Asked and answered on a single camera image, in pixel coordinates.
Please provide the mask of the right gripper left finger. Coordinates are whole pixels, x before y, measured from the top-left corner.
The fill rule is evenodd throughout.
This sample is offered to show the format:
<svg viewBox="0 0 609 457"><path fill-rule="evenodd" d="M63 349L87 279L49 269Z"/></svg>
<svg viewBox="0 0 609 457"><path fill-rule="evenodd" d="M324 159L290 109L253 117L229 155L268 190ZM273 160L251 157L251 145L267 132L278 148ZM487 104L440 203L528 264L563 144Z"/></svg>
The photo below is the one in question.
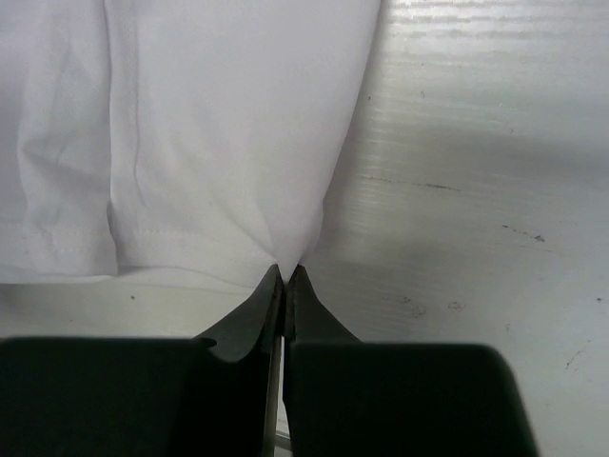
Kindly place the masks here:
<svg viewBox="0 0 609 457"><path fill-rule="evenodd" d="M5 456L270 456L282 278L193 338L11 338Z"/></svg>

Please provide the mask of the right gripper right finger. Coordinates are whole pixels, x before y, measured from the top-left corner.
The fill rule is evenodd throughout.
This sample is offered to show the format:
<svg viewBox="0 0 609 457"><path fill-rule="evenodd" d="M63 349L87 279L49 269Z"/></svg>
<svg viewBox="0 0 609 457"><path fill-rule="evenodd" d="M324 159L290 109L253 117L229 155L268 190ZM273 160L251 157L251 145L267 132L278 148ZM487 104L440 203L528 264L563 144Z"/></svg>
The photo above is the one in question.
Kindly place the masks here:
<svg viewBox="0 0 609 457"><path fill-rule="evenodd" d="M296 456L535 456L503 357L476 344L365 343L304 268L285 288L283 399Z"/></svg>

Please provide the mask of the white t shirt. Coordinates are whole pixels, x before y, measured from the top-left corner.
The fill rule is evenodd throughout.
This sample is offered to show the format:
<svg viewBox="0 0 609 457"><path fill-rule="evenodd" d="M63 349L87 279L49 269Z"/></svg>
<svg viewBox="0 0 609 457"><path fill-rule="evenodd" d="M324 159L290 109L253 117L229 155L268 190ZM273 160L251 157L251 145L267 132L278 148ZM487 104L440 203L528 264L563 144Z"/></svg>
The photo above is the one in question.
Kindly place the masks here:
<svg viewBox="0 0 609 457"><path fill-rule="evenodd" d="M288 279L313 249L377 1L5 1L1 280Z"/></svg>

